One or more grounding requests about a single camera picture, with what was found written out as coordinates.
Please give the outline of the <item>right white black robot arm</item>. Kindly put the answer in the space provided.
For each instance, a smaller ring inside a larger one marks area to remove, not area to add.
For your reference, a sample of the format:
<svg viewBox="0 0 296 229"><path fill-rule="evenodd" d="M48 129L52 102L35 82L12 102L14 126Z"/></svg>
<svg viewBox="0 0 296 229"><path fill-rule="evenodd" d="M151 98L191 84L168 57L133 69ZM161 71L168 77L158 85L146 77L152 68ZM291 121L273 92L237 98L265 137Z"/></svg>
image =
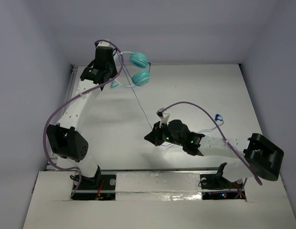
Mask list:
<svg viewBox="0 0 296 229"><path fill-rule="evenodd" d="M155 146L165 142L181 146L191 156L235 158L236 162L223 162L219 166L215 180L220 187L253 176L277 181L284 157L283 150L262 134L253 133L247 139L224 140L192 132L178 119L155 123L144 139Z"/></svg>

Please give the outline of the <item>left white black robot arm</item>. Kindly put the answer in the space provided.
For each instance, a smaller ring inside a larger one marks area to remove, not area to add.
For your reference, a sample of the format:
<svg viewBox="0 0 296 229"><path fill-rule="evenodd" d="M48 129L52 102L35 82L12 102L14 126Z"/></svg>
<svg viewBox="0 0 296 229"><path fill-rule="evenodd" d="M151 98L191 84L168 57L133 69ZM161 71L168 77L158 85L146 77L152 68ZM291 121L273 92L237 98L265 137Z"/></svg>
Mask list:
<svg viewBox="0 0 296 229"><path fill-rule="evenodd" d="M83 70L75 96L48 118L43 131L48 162L59 171L78 172L76 181L84 180L90 188L101 184L100 168L88 153L88 141L81 129L104 86L121 73L114 61L116 51L119 49L107 40L95 42L95 58Z"/></svg>

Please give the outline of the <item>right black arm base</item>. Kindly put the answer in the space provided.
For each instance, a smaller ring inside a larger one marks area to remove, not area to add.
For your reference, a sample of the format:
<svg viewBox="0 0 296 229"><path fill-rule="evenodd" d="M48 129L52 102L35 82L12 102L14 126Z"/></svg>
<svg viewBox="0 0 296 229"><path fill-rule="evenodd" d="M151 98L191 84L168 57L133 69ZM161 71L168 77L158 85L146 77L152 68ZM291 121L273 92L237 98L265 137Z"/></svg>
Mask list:
<svg viewBox="0 0 296 229"><path fill-rule="evenodd" d="M230 182L215 174L201 174L198 186L202 191L202 200L246 200L245 184L242 179Z"/></svg>

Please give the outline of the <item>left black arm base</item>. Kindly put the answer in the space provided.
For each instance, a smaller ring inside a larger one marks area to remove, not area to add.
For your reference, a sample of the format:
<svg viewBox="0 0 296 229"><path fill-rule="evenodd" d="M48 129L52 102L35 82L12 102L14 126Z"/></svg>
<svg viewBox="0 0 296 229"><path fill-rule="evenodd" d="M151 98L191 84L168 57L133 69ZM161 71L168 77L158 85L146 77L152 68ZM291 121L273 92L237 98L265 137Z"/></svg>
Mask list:
<svg viewBox="0 0 296 229"><path fill-rule="evenodd" d="M101 174L99 184L89 184L82 179L72 200L111 201L116 199L116 174Z"/></svg>

